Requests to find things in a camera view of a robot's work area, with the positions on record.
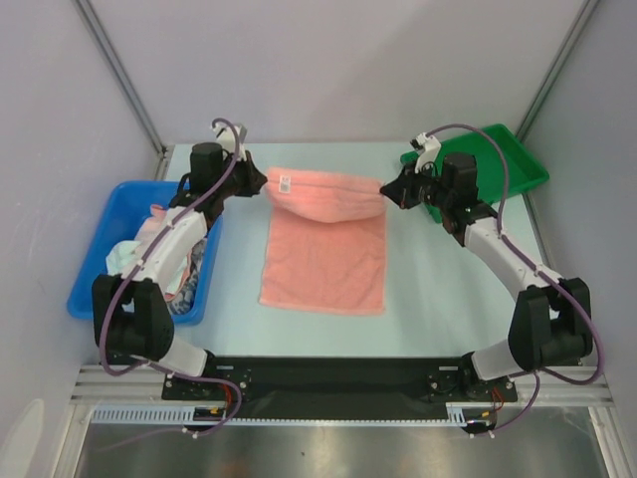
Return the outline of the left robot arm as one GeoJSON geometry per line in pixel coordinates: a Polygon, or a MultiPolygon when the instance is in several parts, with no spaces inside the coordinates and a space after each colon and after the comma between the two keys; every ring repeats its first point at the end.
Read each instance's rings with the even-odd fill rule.
{"type": "Polygon", "coordinates": [[[175,333],[165,296],[184,260],[221,217],[230,197],[253,197],[266,184],[242,140],[195,144],[190,170],[180,179],[157,229],[142,239],[138,251],[114,275],[101,274],[92,285],[94,331],[105,371],[119,374],[110,355],[133,359],[184,377],[198,398],[213,395],[218,372],[214,357],[175,333]]]}

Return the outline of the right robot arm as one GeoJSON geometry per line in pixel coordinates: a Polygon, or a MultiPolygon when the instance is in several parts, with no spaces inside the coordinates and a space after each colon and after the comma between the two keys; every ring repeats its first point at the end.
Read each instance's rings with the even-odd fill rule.
{"type": "Polygon", "coordinates": [[[380,188],[402,209],[419,204],[438,208],[447,233],[481,259],[515,301],[506,338],[463,358],[458,386],[472,400],[491,392],[495,379],[582,359],[594,346],[588,286],[523,253],[504,231],[498,212],[479,199],[477,177],[476,158],[453,152],[440,168],[406,164],[396,179],[380,188]]]}

